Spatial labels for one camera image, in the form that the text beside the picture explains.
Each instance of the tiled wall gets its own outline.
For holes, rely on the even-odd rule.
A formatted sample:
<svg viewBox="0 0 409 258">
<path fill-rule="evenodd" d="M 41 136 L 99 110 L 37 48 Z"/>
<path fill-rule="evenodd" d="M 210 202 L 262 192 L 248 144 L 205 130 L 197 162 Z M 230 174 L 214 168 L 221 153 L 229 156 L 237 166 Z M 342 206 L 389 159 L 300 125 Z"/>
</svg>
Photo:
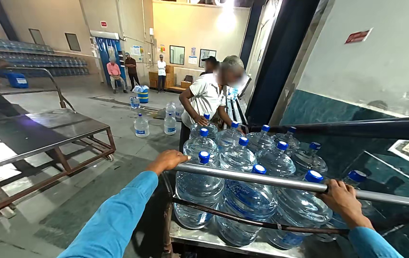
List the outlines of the tiled wall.
<svg viewBox="0 0 409 258">
<path fill-rule="evenodd" d="M 379 118 L 392 116 L 297 90 L 282 118 L 281 125 Z M 409 196 L 409 161 L 387 151 L 397 139 L 311 134 L 296 134 L 296 137 L 302 142 L 303 147 L 307 147 L 311 141 L 322 144 L 318 155 L 327 163 L 330 177 L 343 178 L 348 171 L 358 169 L 369 175 L 369 179 L 361 184 L 360 188 Z M 387 221 L 390 217 L 409 211 L 407 207 L 385 203 L 374 202 L 373 206 L 378 210 L 372 217 L 375 222 Z M 409 225 L 399 230 L 381 233 L 404 257 L 409 257 Z"/>
</svg>

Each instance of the white t-shirt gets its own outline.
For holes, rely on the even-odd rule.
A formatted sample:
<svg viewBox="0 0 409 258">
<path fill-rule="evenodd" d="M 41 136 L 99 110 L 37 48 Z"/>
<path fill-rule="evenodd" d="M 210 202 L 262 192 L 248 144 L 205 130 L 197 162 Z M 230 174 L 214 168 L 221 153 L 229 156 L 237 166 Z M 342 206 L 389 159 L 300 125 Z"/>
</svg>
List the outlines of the white t-shirt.
<svg viewBox="0 0 409 258">
<path fill-rule="evenodd" d="M 157 61 L 158 67 L 158 75 L 166 75 L 167 74 L 167 62 L 165 61 Z"/>
<path fill-rule="evenodd" d="M 219 106 L 225 106 L 226 86 L 222 87 L 222 92 L 219 93 L 219 85 L 216 81 L 216 75 L 213 73 L 203 74 L 189 87 L 194 94 L 191 97 L 190 103 L 199 115 L 209 113 L 210 118 L 213 117 Z M 191 127 L 195 121 L 190 117 L 187 111 L 182 113 L 182 122 L 185 126 Z"/>
</svg>

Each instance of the pink shirt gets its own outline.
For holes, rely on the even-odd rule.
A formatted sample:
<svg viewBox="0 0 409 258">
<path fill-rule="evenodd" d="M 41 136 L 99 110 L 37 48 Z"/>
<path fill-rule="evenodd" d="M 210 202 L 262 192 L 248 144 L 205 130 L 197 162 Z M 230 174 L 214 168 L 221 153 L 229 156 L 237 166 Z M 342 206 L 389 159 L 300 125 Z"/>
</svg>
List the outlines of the pink shirt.
<svg viewBox="0 0 409 258">
<path fill-rule="evenodd" d="M 109 75 L 120 75 L 120 68 L 116 63 L 112 65 L 110 62 L 107 63 L 107 72 Z"/>
</svg>

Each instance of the blue shirt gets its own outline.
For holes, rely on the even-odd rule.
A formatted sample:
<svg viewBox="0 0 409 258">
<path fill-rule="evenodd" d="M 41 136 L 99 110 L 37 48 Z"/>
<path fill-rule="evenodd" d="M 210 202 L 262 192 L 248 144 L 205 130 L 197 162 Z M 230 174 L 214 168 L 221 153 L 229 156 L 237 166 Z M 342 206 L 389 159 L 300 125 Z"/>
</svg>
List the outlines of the blue shirt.
<svg viewBox="0 0 409 258">
<path fill-rule="evenodd" d="M 121 258 L 157 185 L 158 176 L 154 172 L 140 173 L 99 207 L 58 258 Z M 349 240 L 360 258 L 403 258 L 369 228 L 352 229 Z"/>
</svg>

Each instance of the red sign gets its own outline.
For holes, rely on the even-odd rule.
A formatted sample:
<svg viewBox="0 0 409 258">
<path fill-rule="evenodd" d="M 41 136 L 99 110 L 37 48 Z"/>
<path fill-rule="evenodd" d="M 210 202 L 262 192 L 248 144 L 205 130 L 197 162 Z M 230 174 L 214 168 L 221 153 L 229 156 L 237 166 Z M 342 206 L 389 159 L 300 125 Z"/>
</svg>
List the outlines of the red sign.
<svg viewBox="0 0 409 258">
<path fill-rule="evenodd" d="M 345 41 L 345 44 L 355 43 L 355 42 L 362 42 L 362 41 L 367 39 L 367 37 L 369 36 L 371 31 L 372 31 L 372 29 L 369 29 L 369 30 L 366 30 L 366 31 L 351 33 L 349 35 L 348 39 Z"/>
</svg>

